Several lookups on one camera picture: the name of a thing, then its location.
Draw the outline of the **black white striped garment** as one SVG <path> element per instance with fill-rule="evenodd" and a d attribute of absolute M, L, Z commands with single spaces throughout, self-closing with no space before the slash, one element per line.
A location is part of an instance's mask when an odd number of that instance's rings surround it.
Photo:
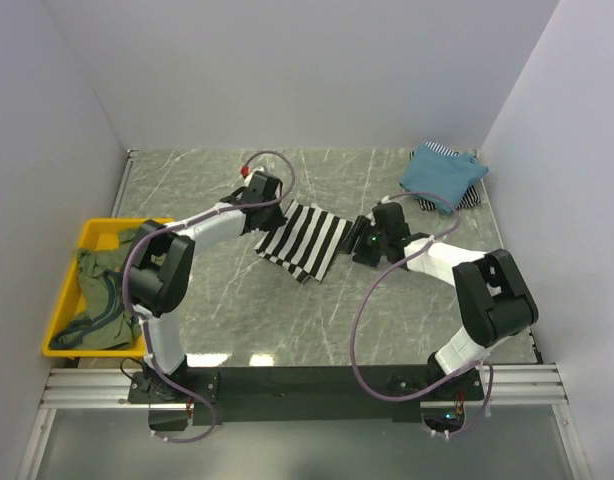
<path fill-rule="evenodd" d="M 284 214 L 286 224 L 267 233 L 254 247 L 256 254 L 284 268 L 300 284 L 321 282 L 353 223 L 295 200 Z"/>

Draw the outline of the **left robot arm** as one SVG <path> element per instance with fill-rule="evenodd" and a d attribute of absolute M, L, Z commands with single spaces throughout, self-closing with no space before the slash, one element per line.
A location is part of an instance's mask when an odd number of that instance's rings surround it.
<path fill-rule="evenodd" d="M 175 312 L 183 301 L 194 257 L 252 231 L 283 226 L 282 181 L 256 169 L 245 185 L 212 208 L 184 220 L 143 222 L 122 267 L 125 306 L 138 318 L 146 345 L 145 361 L 159 369 L 151 389 L 163 401 L 180 399 L 187 378 L 178 369 L 186 361 Z"/>

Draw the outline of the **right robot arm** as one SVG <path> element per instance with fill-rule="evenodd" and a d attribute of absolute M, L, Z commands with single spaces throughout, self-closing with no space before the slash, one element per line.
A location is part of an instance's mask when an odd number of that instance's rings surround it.
<path fill-rule="evenodd" d="M 376 267 L 385 258 L 393 269 L 425 274 L 456 291 L 461 327 L 413 381 L 397 387 L 405 395 L 451 397 L 461 386 L 460 375 L 538 320 L 537 305 L 510 252 L 468 250 L 445 243 L 445 237 L 412 233 L 401 205 L 387 201 L 369 216 L 358 216 L 340 244 L 356 263 Z"/>

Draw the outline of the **teal ribbed tank top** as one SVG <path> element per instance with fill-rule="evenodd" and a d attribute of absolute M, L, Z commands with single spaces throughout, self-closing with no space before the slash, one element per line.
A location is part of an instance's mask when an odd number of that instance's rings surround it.
<path fill-rule="evenodd" d="M 431 152 L 425 143 L 410 153 L 399 185 L 405 191 L 419 192 L 418 199 L 428 199 L 436 204 L 436 210 L 449 214 L 466 190 L 480 183 L 488 168 L 472 153 L 440 155 Z"/>

